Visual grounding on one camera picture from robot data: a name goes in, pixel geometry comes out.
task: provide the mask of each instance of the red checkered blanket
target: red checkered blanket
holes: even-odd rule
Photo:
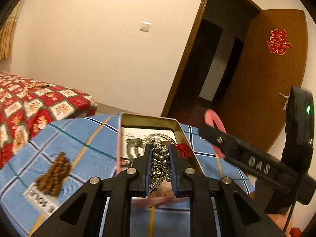
[[[0,73],[0,168],[54,120],[93,116],[97,103],[76,89]]]

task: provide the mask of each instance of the blue plaid tablecloth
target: blue plaid tablecloth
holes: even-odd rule
[[[46,219],[23,193],[37,177],[46,173],[60,152],[66,152],[74,167],[55,200],[59,205],[90,177],[105,179],[115,174],[118,121],[119,115],[54,121],[0,170],[0,204],[21,236],[32,234]],[[229,176],[247,194],[254,191],[240,169],[216,157],[211,145],[198,135],[197,128],[183,124],[181,127],[206,176],[216,179]],[[131,236],[145,237],[151,233],[164,237],[174,236],[174,233],[190,236],[189,202],[155,209],[133,208]]]

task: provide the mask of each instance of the door frame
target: door frame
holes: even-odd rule
[[[179,82],[181,80],[184,68],[186,66],[186,63],[187,63],[188,58],[189,58],[189,55],[191,53],[191,49],[193,47],[194,40],[196,38],[198,29],[200,27],[200,23],[201,23],[203,14],[204,14],[204,10],[206,8],[207,1],[208,0],[201,0],[199,9],[197,10],[197,15],[196,15],[195,20],[193,22],[193,26],[192,26],[192,29],[191,29],[188,41],[187,41],[187,43],[185,45],[185,48],[184,48],[184,51],[183,51],[183,54],[182,54],[182,57],[181,57],[181,60],[180,60],[177,72],[176,72],[176,75],[174,76],[174,79],[173,79],[173,82],[172,82],[172,85],[171,85],[168,97],[167,97],[166,102],[165,102],[165,106],[164,106],[164,108],[162,110],[162,113],[161,113],[162,117],[167,117],[169,109],[170,109],[170,106],[171,106],[171,103],[172,103],[173,98],[174,98],[174,96],[175,96],[175,94],[177,92],[177,88],[178,88]],[[251,4],[253,4],[256,8],[258,8],[258,10],[262,11],[262,9],[257,4],[255,4],[252,0],[248,0],[248,1]]]

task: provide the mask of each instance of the pink ring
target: pink ring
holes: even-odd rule
[[[215,111],[207,110],[204,114],[204,121],[207,125],[209,125],[211,127],[214,127],[214,122],[215,122],[218,129],[220,131],[226,133],[225,127]],[[219,156],[220,158],[225,158],[225,155],[221,152],[221,150],[218,147],[216,147],[213,144],[212,144],[212,147],[213,147],[215,153],[217,154],[217,156]]]

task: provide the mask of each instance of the yellow curtain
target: yellow curtain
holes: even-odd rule
[[[0,30],[0,60],[8,58],[12,54],[15,25],[24,1],[25,0],[19,1]]]

